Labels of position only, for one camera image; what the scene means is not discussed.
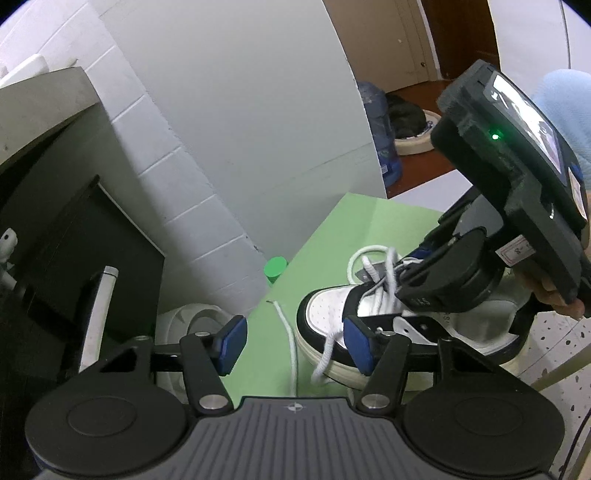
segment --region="brown door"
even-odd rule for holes
[[[324,0],[353,74],[389,92],[429,79],[416,0]]]
[[[500,68],[487,0],[422,2],[444,79],[459,77],[477,59]]]

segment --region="white handle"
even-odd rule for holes
[[[82,347],[79,372],[82,372],[99,359],[100,344],[103,341],[107,313],[109,312],[109,304],[111,303],[117,275],[119,275],[119,270],[115,267],[105,267],[100,277],[99,288],[96,290]]]

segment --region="green bottle cap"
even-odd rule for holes
[[[265,265],[264,272],[270,284],[274,284],[287,268],[287,260],[283,257],[273,257]]]

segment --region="wooden floor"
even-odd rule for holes
[[[396,93],[405,100],[416,103],[425,110],[441,113],[437,107],[436,100],[449,83],[446,80],[418,83],[400,89]],[[454,170],[449,160],[436,150],[416,155],[407,155],[400,157],[400,159],[402,160],[402,177],[387,190],[388,198],[392,198],[399,193],[406,192],[426,181]]]

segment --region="crosshair symbol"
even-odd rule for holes
[[[286,406],[286,408],[293,413],[298,413],[300,410],[303,410],[305,406],[303,406],[301,403],[293,402]]]

